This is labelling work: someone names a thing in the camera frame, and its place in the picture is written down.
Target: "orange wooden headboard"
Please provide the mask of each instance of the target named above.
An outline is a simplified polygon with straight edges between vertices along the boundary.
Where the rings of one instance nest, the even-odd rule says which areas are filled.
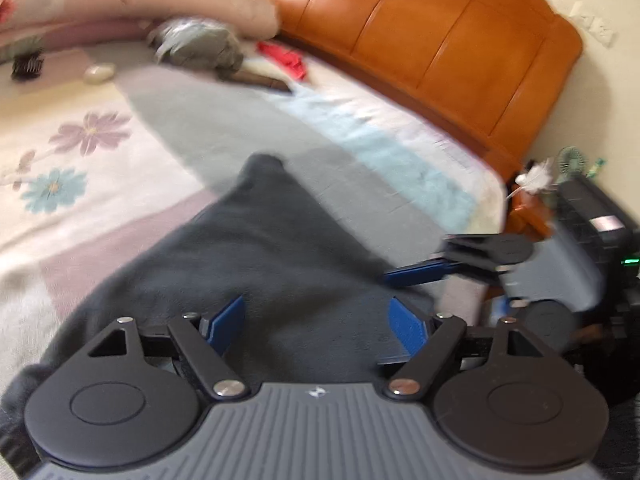
[[[274,0],[310,46],[464,142],[504,178],[582,51],[545,0]]]

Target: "black circular cap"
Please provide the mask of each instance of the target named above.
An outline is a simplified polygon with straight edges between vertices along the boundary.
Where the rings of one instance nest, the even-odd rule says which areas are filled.
[[[570,349],[572,335],[580,328],[575,314],[554,300],[534,301],[525,308],[514,309],[513,315],[558,353]]]
[[[135,417],[144,407],[144,394],[125,383],[92,384],[71,400],[71,411],[77,418],[100,426],[121,424]]]
[[[609,418],[598,391],[556,356],[490,355],[487,364],[444,383],[432,410],[463,452],[524,473],[590,460]]]
[[[72,358],[31,396],[24,418],[43,456],[76,468],[121,468],[175,446],[196,424],[183,378],[128,355]]]
[[[488,252],[497,265],[514,265],[531,257],[533,243],[523,235],[503,233],[490,241]]]
[[[495,415],[512,424],[543,424],[562,410],[558,394],[534,383],[503,384],[487,400]]]

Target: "metal screw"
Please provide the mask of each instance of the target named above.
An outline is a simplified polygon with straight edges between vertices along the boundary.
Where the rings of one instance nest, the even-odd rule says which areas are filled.
[[[420,383],[413,379],[394,379],[389,383],[388,388],[396,395],[413,395],[420,391]]]
[[[213,391],[220,397],[237,397],[244,393],[245,386],[235,379],[225,379],[213,385]]]

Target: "small fan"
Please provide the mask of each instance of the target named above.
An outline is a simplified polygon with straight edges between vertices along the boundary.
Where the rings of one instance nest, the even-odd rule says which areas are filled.
[[[557,183],[568,179],[572,174],[583,173],[587,159],[575,146],[567,146],[558,153],[558,171],[560,176]]]

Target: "light blue stripe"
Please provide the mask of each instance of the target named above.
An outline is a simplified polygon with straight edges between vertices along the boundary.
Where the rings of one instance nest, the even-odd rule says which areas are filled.
[[[261,92],[281,110],[299,118],[351,153],[448,233],[462,233],[476,208],[458,184],[379,128],[339,109],[308,88],[293,96]]]

